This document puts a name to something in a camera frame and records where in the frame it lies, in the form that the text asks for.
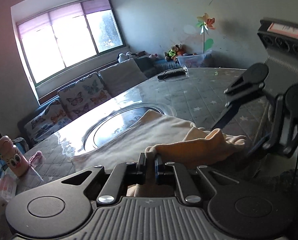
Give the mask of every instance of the white plush toy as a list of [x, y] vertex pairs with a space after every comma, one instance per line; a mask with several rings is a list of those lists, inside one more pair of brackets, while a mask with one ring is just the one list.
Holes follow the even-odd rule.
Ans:
[[137, 58], [137, 56], [136, 56], [136, 54], [133, 54], [131, 52], [127, 52], [126, 55], [121, 53], [121, 54], [119, 54], [118, 61], [119, 61], [119, 63], [121, 63], [121, 62], [124, 62], [130, 58]]

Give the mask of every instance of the cartoon eye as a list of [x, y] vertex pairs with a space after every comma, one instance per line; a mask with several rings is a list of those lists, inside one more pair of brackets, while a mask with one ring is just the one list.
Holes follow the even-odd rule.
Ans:
[[11, 158], [9, 161], [10, 161], [10, 165], [15, 168], [17, 165], [16, 161], [13, 158]]
[[20, 156], [17, 153], [13, 156], [13, 158], [16, 161], [16, 163], [20, 163], [21, 162], [21, 158], [20, 158]]

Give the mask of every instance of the pink bottle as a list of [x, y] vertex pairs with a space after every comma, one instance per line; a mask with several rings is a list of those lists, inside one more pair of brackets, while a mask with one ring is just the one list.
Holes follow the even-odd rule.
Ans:
[[29, 169], [27, 159], [8, 136], [3, 136], [0, 139], [0, 154], [2, 159], [17, 177], [22, 176]]

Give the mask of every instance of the table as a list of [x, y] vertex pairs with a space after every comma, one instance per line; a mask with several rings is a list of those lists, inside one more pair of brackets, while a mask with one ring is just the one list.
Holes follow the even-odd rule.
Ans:
[[[187, 76], [159, 81], [156, 77], [127, 90], [79, 117], [34, 148], [26, 158], [41, 150], [45, 161], [30, 169], [18, 180], [17, 194], [74, 173], [70, 157], [83, 154], [88, 134], [101, 122], [119, 111], [136, 106], [150, 106], [165, 114], [194, 122], [197, 127], [210, 128], [224, 109], [223, 93], [244, 70], [226, 68], [192, 68]], [[231, 135], [247, 135], [252, 141], [263, 116], [266, 100], [261, 98], [241, 107], [223, 129]]]

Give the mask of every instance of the butterfly print cushion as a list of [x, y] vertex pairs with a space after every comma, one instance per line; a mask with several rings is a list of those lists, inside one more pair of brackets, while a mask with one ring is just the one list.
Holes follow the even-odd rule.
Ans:
[[71, 120], [111, 99], [98, 74], [92, 73], [58, 91]]
[[41, 114], [28, 122], [25, 129], [31, 143], [35, 145], [70, 122], [71, 120], [57, 99], [51, 102]]

